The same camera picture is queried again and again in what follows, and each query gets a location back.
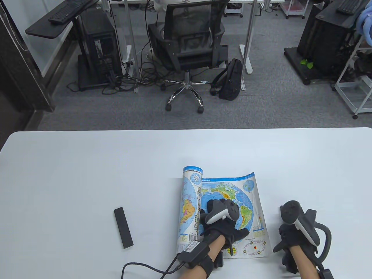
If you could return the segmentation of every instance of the solar system diagram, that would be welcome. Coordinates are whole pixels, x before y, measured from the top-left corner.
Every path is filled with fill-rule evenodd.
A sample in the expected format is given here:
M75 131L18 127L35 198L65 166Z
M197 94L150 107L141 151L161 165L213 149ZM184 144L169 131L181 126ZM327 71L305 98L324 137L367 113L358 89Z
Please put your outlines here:
M266 241L252 240L243 248L243 253L249 256L259 256L266 248Z

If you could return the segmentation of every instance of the map poster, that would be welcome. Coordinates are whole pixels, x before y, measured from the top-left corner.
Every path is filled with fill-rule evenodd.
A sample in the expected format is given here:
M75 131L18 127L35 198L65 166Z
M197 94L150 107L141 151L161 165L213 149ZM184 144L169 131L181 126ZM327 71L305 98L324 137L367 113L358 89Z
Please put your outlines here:
M181 253L193 240L201 240L203 227L199 225L200 208L206 210L210 199L231 199L239 206L240 217L236 229L247 228L249 235L224 250L224 258L254 258L271 254L254 173L236 178L202 178L202 169L185 167L180 208L177 253Z
M239 206L240 217L235 228L247 228L249 235L223 251L224 258L255 258L271 254L269 235L258 194L254 173L237 178L202 179L201 208L206 211L210 199L230 199Z
M198 239L202 175L203 170L198 167L183 169L177 254Z

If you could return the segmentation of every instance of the globe illustration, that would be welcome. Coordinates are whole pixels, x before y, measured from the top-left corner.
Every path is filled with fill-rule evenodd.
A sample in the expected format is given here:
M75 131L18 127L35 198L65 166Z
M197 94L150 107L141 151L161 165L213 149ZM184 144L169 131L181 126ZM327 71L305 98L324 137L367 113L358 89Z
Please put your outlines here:
M197 173L193 173L191 176L190 176L190 180L192 183L196 184L196 185L200 185L200 183L202 182L202 178L199 174Z
M254 181L248 179L246 182L243 184L243 189L247 192L252 192L254 188Z

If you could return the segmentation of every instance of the forearm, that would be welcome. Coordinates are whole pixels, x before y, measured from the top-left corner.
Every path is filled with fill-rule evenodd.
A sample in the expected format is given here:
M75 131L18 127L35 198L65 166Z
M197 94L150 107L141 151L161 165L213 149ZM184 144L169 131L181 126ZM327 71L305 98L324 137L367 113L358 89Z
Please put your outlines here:
M214 261L221 251L222 246L225 244L225 237L220 235L215 241L213 241L209 247L210 251L208 256L211 257L212 261ZM195 266L193 269L186 270L185 273L180 277L180 279L206 279L207 274L205 273L204 269L201 266Z
M313 263L307 258L301 247L293 246L289 248L297 265L301 279L319 279L318 271Z

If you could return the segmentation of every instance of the office chair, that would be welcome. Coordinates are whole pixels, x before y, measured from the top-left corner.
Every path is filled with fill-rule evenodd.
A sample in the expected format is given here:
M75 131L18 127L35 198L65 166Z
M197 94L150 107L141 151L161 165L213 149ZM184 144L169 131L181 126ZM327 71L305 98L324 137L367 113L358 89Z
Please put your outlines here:
M190 70L203 67L214 68L227 60L228 46L221 46L225 28L221 23L229 0L170 4L164 23L148 25L151 47L164 67L178 73L185 71L185 80L166 80L181 84L168 99L166 111L171 111L172 101L184 89L196 97L198 113L203 113L203 100L193 85L209 84L208 81L193 83Z

